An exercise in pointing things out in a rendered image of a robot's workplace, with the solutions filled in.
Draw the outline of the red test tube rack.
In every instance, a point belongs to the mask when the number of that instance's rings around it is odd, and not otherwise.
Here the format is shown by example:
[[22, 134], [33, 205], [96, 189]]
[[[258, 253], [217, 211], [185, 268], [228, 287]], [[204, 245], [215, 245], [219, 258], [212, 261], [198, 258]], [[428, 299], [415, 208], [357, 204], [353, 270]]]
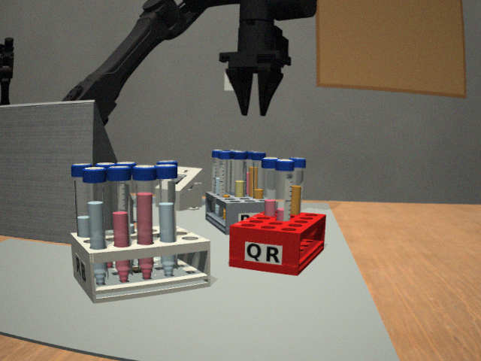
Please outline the red test tube rack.
[[324, 250], [326, 214], [290, 217], [261, 212], [230, 225], [229, 266], [298, 276]]

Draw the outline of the white test tube rack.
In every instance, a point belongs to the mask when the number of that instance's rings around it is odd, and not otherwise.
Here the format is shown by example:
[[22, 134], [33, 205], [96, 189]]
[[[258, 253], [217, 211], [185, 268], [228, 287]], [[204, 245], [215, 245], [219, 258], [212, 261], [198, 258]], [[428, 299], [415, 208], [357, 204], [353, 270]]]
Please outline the white test tube rack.
[[[159, 226], [153, 227], [151, 245], [137, 244], [136, 228], [131, 237], [130, 247], [114, 247], [112, 235], [106, 236], [106, 249], [93, 250], [87, 244], [89, 238], [80, 238], [77, 233], [71, 233], [74, 278], [93, 304], [210, 287], [210, 240], [178, 226], [177, 241], [173, 243], [159, 241]], [[173, 276], [166, 277], [160, 257], [176, 254], [179, 268], [174, 269]], [[149, 280], [144, 280], [140, 269], [138, 274], [137, 259], [150, 257], [154, 257], [153, 273]], [[129, 274], [128, 282], [121, 283], [115, 261], [130, 259], [135, 260], [132, 266], [134, 275]], [[114, 263], [113, 268], [108, 269], [109, 276], [108, 279], [106, 276], [104, 285], [98, 286], [93, 263], [100, 262]]]

